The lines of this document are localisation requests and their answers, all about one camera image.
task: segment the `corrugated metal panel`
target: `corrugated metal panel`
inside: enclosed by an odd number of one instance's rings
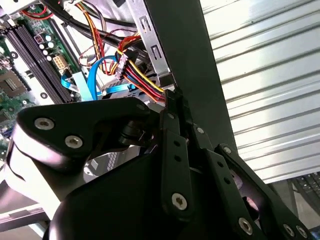
[[[271,183],[320,171],[320,0],[202,0],[240,156]]]

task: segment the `silver screw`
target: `silver screw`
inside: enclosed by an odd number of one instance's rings
[[[171,200],[173,205],[181,211],[185,210],[188,206],[187,200],[180,193],[172,194]]]
[[[67,136],[64,142],[69,148],[72,149],[78,149],[84,144],[80,137],[73,135]]]
[[[306,231],[302,227],[297,225],[296,229],[302,235],[302,237],[304,237],[305,239],[308,238],[308,235],[307,235]]]
[[[168,113],[169,118],[175,119],[175,116],[172,113]]]
[[[145,107],[142,106],[141,104],[137,104],[136,106],[138,107],[138,109],[145,110]]]
[[[291,227],[289,227],[287,224],[283,224],[283,227],[291,237],[295,236],[295,232],[291,229]]]
[[[254,229],[252,228],[251,224],[243,217],[239,218],[238,221],[240,228],[248,235],[252,235]]]
[[[227,146],[225,146],[223,149],[225,150],[225,152],[226,152],[227,154],[230,154],[230,153],[231,153],[231,149],[228,148]]]
[[[197,127],[196,130],[201,134],[205,133],[205,131],[201,127]]]
[[[55,127],[55,123],[51,119],[45,117],[37,118],[34,121],[34,125],[37,129],[41,130],[51,130]]]

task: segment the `yellow wire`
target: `yellow wire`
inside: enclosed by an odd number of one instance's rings
[[[94,48],[95,48],[95,51],[96,51],[96,58],[99,60],[101,58],[100,56],[100,51],[99,51],[99,45],[98,45],[98,41],[96,39],[96,34],[95,34],[95,24],[93,23],[91,17],[89,16],[89,14],[87,13],[87,11],[84,9],[84,7],[81,5],[81,4],[77,4],[76,5],[84,14],[88,24],[89,24],[89,27],[91,29],[91,32],[92,32],[92,35],[93,35],[93,42],[94,42]]]
[[[134,82],[132,82],[129,78],[127,78],[125,75],[123,77],[131,84],[135,85],[138,89],[140,89],[142,92],[147,94],[153,101],[158,102],[149,92],[143,90],[139,85],[136,85]]]
[[[114,72],[115,72],[117,66],[118,66],[118,63],[113,64],[113,66],[112,66],[112,68],[111,68],[111,70],[110,70],[110,73],[111,73],[112,75],[115,74]]]
[[[116,50],[120,55],[123,55],[123,53],[117,49]],[[149,78],[146,77],[146,75],[144,75],[139,68],[137,68],[137,66],[135,65],[135,63],[131,60],[129,60],[129,63],[131,64],[131,66],[134,68],[134,70],[141,76],[143,77],[144,80],[146,80],[149,84],[151,84],[154,88],[156,88],[157,90],[159,90],[161,93],[164,92],[164,90],[160,87],[158,87],[157,85],[155,85]]]

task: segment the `green circuit board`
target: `green circuit board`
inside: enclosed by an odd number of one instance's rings
[[[65,47],[59,41],[59,39],[55,37],[54,32],[47,20],[43,20],[43,21],[34,20],[23,15],[21,15],[18,18],[18,20],[20,24],[24,24],[26,28],[34,35],[39,35],[41,33],[51,34],[53,37],[53,42],[56,44],[56,47],[52,49],[53,51],[52,54],[55,54],[55,55],[61,54],[66,60],[66,62],[69,64],[70,70],[73,73],[77,71],[76,66],[74,66],[71,58],[69,57],[69,55],[67,54],[67,51],[65,50]]]
[[[77,67],[74,66],[63,44],[55,36],[54,31],[52,30],[48,21],[34,20],[24,15],[20,15],[19,13],[15,16],[15,20],[19,25],[24,25],[32,36],[52,36],[51,42],[53,42],[55,46],[54,48],[50,49],[51,54],[54,56],[63,56],[70,72],[77,72]],[[0,60],[1,58],[7,58],[8,60],[10,60],[10,51],[6,45],[4,37],[0,37],[0,47],[2,50],[2,53],[0,54]],[[52,66],[55,67],[57,72],[59,72],[59,68],[53,62]],[[13,61],[10,61],[9,67],[4,66],[0,62],[0,161],[5,160],[10,136],[14,129],[18,112],[24,108],[39,105],[37,99],[32,93],[32,90],[24,81],[24,77],[19,74],[19,71],[17,71],[16,68],[18,67],[19,66],[14,65]],[[9,83],[9,87],[16,87],[16,85],[19,85],[21,87],[20,93],[17,95],[8,94],[8,89],[6,90],[5,87],[3,87],[3,83],[5,81]],[[81,96],[78,93],[75,93],[74,99],[75,101],[81,101]]]

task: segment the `keyboard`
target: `keyboard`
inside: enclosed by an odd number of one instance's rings
[[[298,176],[291,180],[304,200],[320,215],[320,172]]]

